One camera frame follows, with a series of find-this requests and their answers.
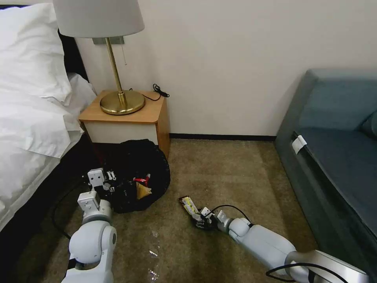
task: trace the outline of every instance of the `black bed frame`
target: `black bed frame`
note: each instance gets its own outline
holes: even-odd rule
[[[24,6],[0,5],[0,9]],[[75,39],[59,35],[64,49],[64,65],[67,73],[77,73],[87,80],[88,76]],[[4,278],[7,280],[10,270],[30,238],[40,230],[40,223],[48,215],[51,207],[72,186],[77,186],[78,180],[86,170],[97,166],[99,163],[95,159],[93,147],[86,135],[83,135],[78,144],[61,159],[60,164],[42,182],[28,202],[0,231],[0,249],[2,251],[0,274],[2,274],[2,280]]]

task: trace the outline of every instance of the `white wall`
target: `white wall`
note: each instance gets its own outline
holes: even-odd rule
[[[146,29],[125,37],[127,65],[114,46],[119,74],[171,94],[172,132],[275,135],[308,68],[377,65],[375,0],[139,3]],[[96,90],[115,88],[106,47],[77,43]]]

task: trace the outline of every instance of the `black charging cable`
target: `black charging cable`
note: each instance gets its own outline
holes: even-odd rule
[[[284,278],[280,278],[280,277],[277,277],[277,276],[274,276],[272,275],[271,273],[274,273],[278,270],[281,270],[281,269],[286,269],[286,268],[291,268],[291,267],[295,267],[295,266],[303,266],[303,267],[315,267],[315,268],[318,268],[318,269],[322,269],[332,275],[334,275],[335,277],[337,277],[340,281],[344,282],[344,283],[348,283],[342,276],[340,276],[339,274],[337,274],[336,272],[326,268],[326,267],[323,267],[323,266],[320,266],[320,265],[317,265],[315,263],[292,263],[292,264],[288,264],[288,265],[283,265],[283,266],[279,266],[279,267],[276,267],[276,268],[273,268],[269,271],[266,272],[266,276],[267,277],[270,277],[270,278],[273,278],[273,279],[276,279],[276,280],[279,280],[279,281],[283,281],[283,282],[296,282],[295,280],[293,279],[284,279]],[[309,280],[309,282],[313,282],[314,280],[314,275],[312,274],[311,276],[311,280]]]
[[[52,222],[52,225],[55,227],[55,229],[57,231],[59,231],[64,237],[66,237],[68,240],[71,239],[71,236],[68,235],[67,232],[64,231],[63,228],[61,228],[57,223],[56,223],[56,219],[55,219],[55,214],[56,214],[56,211],[60,205],[60,203],[71,193],[73,192],[75,189],[77,189],[78,187],[84,185],[84,182],[83,182],[83,177],[80,178],[80,181],[78,181],[75,185],[72,186],[72,188],[65,193],[64,196],[62,196],[62,198],[55,204],[53,210],[52,210],[52,214],[51,214],[51,222]]]
[[[238,207],[233,206],[233,205],[231,205],[231,204],[222,204],[222,205],[220,205],[220,206],[217,206],[217,207],[215,207],[214,209],[212,209],[209,213],[207,213],[204,217],[210,215],[211,213],[214,213],[214,211],[215,211],[216,209],[221,208],[221,207],[231,207],[231,208],[234,208],[234,209],[238,210],[238,211],[243,215],[243,217],[245,217],[246,220],[250,222],[249,227],[251,228],[251,227],[254,226],[254,224],[251,223],[250,219],[246,216],[246,214],[245,214],[241,209],[239,209]]]
[[[153,91],[154,92],[157,92],[159,94],[158,98],[157,99],[153,99],[153,98],[150,98],[144,94],[142,94],[145,98],[148,98],[149,100],[152,100],[152,101],[157,101],[161,98],[161,96],[163,97],[170,97],[170,94],[166,93],[166,92],[163,92],[160,88],[160,86],[158,84],[153,84]]]

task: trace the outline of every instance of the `beige carpet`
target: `beige carpet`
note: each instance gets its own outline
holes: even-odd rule
[[[316,248],[273,143],[172,140],[169,164],[171,184],[161,199],[146,211],[113,217],[118,232],[114,282],[275,282],[229,236],[194,228],[178,202],[184,195],[199,207],[236,205],[297,250]],[[225,211],[239,216],[231,208]],[[77,208],[66,231],[73,234],[80,223]],[[68,257],[68,240],[46,219],[17,263],[13,282],[60,282]]]

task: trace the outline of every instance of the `lamp pull chain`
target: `lamp pull chain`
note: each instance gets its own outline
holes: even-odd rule
[[[124,50],[123,50],[123,44],[121,44],[121,48],[122,48],[122,53],[123,53],[124,64],[127,66],[126,56],[124,55]]]

